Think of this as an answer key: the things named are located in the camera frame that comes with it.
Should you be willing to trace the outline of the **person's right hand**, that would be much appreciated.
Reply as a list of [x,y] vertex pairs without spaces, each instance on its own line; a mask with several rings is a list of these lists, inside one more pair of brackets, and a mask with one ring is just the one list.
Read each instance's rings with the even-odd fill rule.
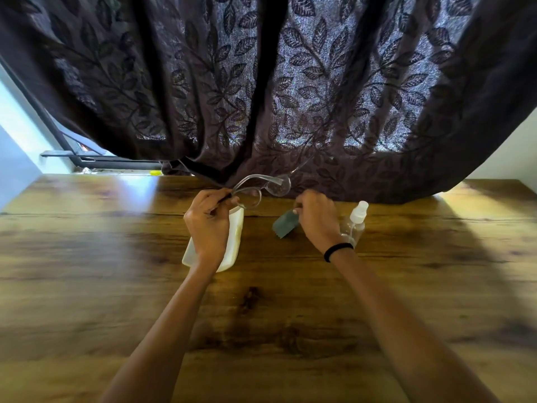
[[306,189],[295,203],[303,203],[305,215],[299,218],[307,239],[321,254],[334,244],[342,243],[338,211],[335,203],[326,195]]

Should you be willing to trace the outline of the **person's left hand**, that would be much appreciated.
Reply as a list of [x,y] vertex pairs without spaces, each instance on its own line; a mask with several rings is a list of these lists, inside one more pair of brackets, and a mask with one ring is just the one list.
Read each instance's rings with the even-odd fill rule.
[[209,213],[230,191],[231,189],[227,188],[200,191],[184,215],[186,227],[198,254],[200,269],[216,272],[225,255],[230,229],[230,210],[217,208],[215,215],[211,216]]

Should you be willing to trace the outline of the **grey cleaning cloth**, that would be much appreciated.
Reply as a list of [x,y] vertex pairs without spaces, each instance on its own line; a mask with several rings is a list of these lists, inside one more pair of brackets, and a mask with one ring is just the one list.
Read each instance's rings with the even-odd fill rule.
[[272,230],[279,238],[284,238],[300,224],[299,215],[288,210],[272,224]]

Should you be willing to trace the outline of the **clear frame eyeglasses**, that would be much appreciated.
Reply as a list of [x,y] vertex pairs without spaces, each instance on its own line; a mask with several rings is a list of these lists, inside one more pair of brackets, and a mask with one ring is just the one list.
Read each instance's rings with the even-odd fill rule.
[[211,209],[210,215],[216,214],[219,204],[235,198],[235,207],[244,210],[256,208],[262,201],[263,192],[270,196],[284,197],[290,193],[293,183],[292,177],[304,166],[306,166],[313,156],[308,157],[300,165],[286,174],[270,176],[263,174],[251,174],[239,181],[229,193],[218,201],[215,208]]

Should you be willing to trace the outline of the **person's left forearm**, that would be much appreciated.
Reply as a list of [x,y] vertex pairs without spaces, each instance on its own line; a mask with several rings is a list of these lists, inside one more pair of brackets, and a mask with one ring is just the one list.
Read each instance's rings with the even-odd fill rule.
[[219,264],[200,257],[99,403],[171,403],[201,301]]

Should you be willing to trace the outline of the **person's right forearm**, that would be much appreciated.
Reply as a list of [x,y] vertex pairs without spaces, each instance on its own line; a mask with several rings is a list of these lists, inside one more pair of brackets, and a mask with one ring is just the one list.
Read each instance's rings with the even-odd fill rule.
[[464,361],[359,260],[354,250],[339,250],[330,262],[352,288],[412,403],[500,403]]

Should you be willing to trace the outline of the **white glasses case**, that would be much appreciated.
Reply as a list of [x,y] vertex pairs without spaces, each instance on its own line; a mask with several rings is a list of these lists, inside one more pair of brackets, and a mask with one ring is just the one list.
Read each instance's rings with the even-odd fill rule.
[[[244,224],[244,209],[239,206],[231,209],[229,213],[229,223],[230,229],[225,255],[216,273],[230,269],[236,262]],[[184,266],[187,266],[188,268],[191,268],[198,264],[198,254],[196,252],[196,248],[194,246],[192,238],[190,238],[185,249],[182,258],[182,264]]]

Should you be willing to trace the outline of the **black wristband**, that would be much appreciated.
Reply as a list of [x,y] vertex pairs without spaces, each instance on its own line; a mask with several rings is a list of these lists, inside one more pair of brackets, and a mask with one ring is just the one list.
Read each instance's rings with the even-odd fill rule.
[[354,247],[353,247],[353,245],[351,243],[348,243],[348,242],[342,242],[342,243],[332,245],[323,254],[323,258],[324,258],[325,262],[330,263],[330,259],[331,259],[332,255],[335,252],[337,252],[339,250],[342,250],[342,249],[354,250]]

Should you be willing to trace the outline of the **clear spray bottle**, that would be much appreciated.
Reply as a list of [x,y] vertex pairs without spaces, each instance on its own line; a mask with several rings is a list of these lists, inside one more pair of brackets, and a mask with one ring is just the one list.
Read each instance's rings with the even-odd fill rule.
[[365,219],[368,206],[369,203],[360,201],[350,215],[344,217],[340,222],[340,234],[353,249],[356,248],[359,239],[365,230]]

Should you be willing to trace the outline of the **dark leaf patterned curtain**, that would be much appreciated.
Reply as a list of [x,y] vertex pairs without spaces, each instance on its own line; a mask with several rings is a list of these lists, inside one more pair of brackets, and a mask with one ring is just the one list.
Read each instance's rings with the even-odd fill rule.
[[406,203],[537,108],[537,0],[0,0],[0,58],[112,154]]

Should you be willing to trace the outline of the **black window frame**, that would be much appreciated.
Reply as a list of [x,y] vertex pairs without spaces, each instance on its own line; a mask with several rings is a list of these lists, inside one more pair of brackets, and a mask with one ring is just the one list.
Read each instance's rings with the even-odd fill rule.
[[159,162],[113,155],[56,121],[0,56],[0,126],[44,174],[90,172],[149,173]]

